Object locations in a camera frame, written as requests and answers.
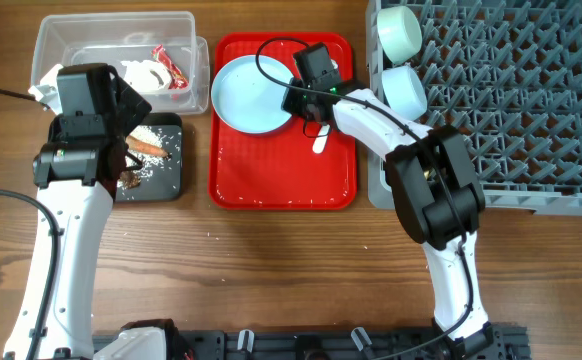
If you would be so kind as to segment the white rice pile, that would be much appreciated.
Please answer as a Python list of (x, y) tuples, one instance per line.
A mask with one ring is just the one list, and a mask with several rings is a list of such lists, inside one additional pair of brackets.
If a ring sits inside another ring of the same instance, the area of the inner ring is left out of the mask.
[(174, 145), (174, 135), (157, 126), (141, 125), (126, 138), (129, 153), (141, 163), (139, 170), (123, 172), (118, 186), (124, 189), (138, 187), (143, 181), (149, 181), (159, 170), (167, 170), (171, 153), (168, 145)]

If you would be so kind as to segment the white napkin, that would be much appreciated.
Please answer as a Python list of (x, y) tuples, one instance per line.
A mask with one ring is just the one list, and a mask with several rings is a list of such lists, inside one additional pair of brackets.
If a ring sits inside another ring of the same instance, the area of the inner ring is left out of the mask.
[(168, 89), (172, 76), (167, 68), (153, 60), (122, 61), (123, 79), (137, 92), (155, 92)]

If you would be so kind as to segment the white plastic spoon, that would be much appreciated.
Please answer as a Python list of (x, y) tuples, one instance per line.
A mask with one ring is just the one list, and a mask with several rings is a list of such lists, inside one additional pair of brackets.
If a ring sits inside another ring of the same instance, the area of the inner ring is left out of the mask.
[(323, 125), (318, 134), (316, 135), (313, 145), (312, 145), (312, 151), (315, 154), (321, 154), (325, 147), (326, 147), (326, 143), (327, 143), (327, 139), (328, 139), (328, 135), (330, 133), (330, 126), (329, 125)]

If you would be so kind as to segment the red snack wrapper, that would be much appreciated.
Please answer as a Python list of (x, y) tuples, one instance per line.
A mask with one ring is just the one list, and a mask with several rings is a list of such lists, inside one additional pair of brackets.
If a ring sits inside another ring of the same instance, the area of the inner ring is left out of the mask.
[(152, 52), (153, 59), (165, 67), (171, 77), (169, 89), (185, 89), (189, 85), (189, 81), (180, 68), (168, 56), (163, 45), (156, 46)]

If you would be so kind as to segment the light blue plate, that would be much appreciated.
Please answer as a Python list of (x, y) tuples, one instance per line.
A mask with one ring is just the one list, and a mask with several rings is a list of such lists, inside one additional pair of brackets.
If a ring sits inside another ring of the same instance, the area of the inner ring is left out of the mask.
[(211, 100), (216, 114), (229, 127), (246, 134), (265, 134), (292, 117), (282, 108), (286, 90), (259, 71), (254, 55), (246, 55), (217, 72)]

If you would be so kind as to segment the brown food scrap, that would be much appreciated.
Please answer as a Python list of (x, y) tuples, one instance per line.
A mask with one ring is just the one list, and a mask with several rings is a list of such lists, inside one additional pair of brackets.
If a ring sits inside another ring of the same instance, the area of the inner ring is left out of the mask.
[(118, 186), (124, 190), (136, 188), (140, 184), (140, 177), (133, 171), (122, 172), (118, 181)]

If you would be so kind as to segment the light blue bowl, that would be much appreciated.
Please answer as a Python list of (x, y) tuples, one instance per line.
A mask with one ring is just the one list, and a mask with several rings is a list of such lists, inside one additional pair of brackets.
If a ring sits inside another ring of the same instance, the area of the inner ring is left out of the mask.
[(427, 97), (417, 73), (409, 66), (385, 70), (381, 76), (385, 99), (402, 118), (415, 121), (427, 110)]

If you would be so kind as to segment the mint green bowl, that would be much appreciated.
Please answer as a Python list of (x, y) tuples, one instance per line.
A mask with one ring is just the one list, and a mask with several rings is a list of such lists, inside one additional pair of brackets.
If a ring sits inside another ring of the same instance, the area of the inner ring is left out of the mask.
[(408, 61), (421, 49), (423, 38), (418, 18), (406, 6), (381, 9), (377, 29), (383, 51), (394, 64)]

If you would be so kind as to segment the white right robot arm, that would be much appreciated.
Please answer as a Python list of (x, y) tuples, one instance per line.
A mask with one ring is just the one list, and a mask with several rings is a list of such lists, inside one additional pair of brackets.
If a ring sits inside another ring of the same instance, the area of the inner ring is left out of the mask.
[(287, 84), (283, 109), (329, 124), (382, 158), (396, 214), (425, 252), (434, 288), (437, 340), (466, 359), (493, 340), (475, 266), (485, 196), (463, 136), (445, 125), (406, 120), (354, 80), (345, 81), (325, 44), (293, 55), (298, 77)]

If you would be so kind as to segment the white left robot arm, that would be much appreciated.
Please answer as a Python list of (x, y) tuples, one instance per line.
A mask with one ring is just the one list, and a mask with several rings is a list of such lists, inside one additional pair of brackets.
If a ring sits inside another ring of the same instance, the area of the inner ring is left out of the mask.
[(127, 167), (127, 136), (150, 104), (105, 63), (57, 75), (61, 111), (33, 161), (41, 204), (25, 295), (6, 359), (93, 355), (92, 297), (100, 241)]

